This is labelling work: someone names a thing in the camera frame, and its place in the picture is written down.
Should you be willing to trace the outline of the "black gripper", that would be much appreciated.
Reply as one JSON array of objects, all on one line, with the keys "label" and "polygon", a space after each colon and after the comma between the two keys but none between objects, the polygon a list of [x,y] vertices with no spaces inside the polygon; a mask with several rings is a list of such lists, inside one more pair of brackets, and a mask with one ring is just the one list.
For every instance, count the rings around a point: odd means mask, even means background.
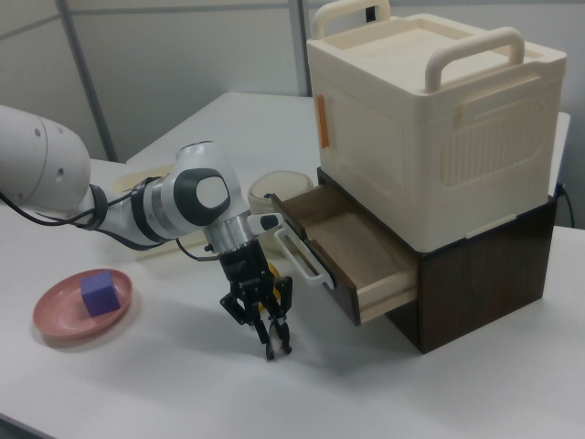
[{"label": "black gripper", "polygon": [[[220,299],[220,304],[240,325],[246,324],[255,328],[261,344],[265,346],[266,359],[274,360],[274,349],[261,319],[258,303],[245,295],[254,292],[267,295],[273,292],[274,276],[260,243],[250,241],[232,252],[222,253],[219,255],[219,262],[229,281],[230,291]],[[286,315],[292,307],[293,279],[291,276],[278,278],[274,286],[280,293],[280,313],[271,318],[270,335],[280,339],[281,351],[289,355],[292,348]]]}]

